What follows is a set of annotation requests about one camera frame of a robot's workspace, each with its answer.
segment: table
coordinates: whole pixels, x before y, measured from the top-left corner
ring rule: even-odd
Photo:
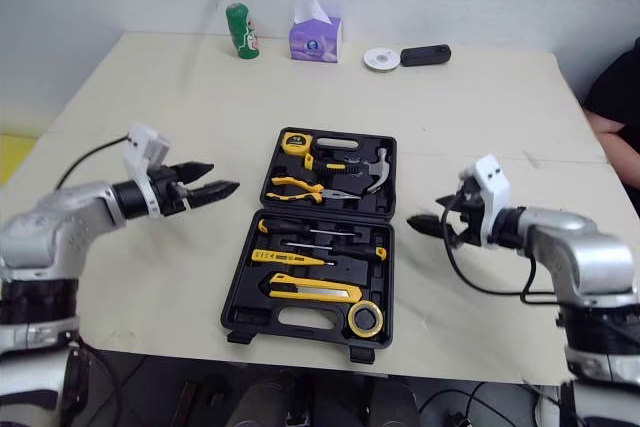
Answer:
[[[81,278],[81,330],[91,344],[154,355],[442,378],[559,383],[568,376],[555,309],[483,296],[452,272],[441,241],[405,219],[440,212],[457,173],[493,153],[517,205],[587,215],[638,257],[640,224],[552,54],[453,46],[446,65],[380,74],[361,64],[373,45],[343,46],[338,65],[288,59],[261,39],[238,59],[226,37],[127,33],[40,138],[0,195],[2,220],[30,208],[81,153],[134,121],[172,143],[168,163],[216,164],[234,179],[223,202],[161,221],[138,219],[92,247]],[[220,312],[277,133],[284,126],[392,135],[398,140],[394,340],[372,366],[342,346],[257,336],[226,341]],[[85,162],[69,184],[121,181],[119,149]],[[459,263],[494,288],[519,288],[528,262],[464,247]],[[548,287],[540,269],[536,287]]]

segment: toolbox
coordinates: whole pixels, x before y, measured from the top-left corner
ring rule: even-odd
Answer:
[[[335,342],[372,364],[393,336],[396,141],[297,127],[280,131],[222,311],[229,342],[256,334]],[[292,325],[283,309],[332,327]]]

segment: green can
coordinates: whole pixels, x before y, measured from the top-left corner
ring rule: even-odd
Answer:
[[[260,55],[249,8],[244,4],[230,4],[227,7],[227,22],[238,56],[241,59],[255,59]]]

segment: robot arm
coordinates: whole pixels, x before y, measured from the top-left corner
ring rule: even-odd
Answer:
[[[580,215],[510,207],[509,183],[493,156],[460,177],[459,191],[438,202],[446,213],[460,212],[465,231],[458,235],[433,215],[411,217],[409,224],[446,236],[448,248],[502,246],[543,264],[560,309],[557,324],[567,334],[567,365],[578,378],[563,385],[561,425],[573,427],[577,419],[640,425],[640,305],[629,248]]]
[[[135,125],[125,146],[133,180],[53,192],[0,229],[0,423],[58,426],[84,407],[88,357],[78,340],[78,279],[91,243],[128,219],[168,216],[221,200],[238,187],[189,184],[213,165],[162,165],[169,144]]]

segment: person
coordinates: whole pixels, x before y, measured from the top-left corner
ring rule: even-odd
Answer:
[[[582,107],[640,216],[640,38],[596,79]]]

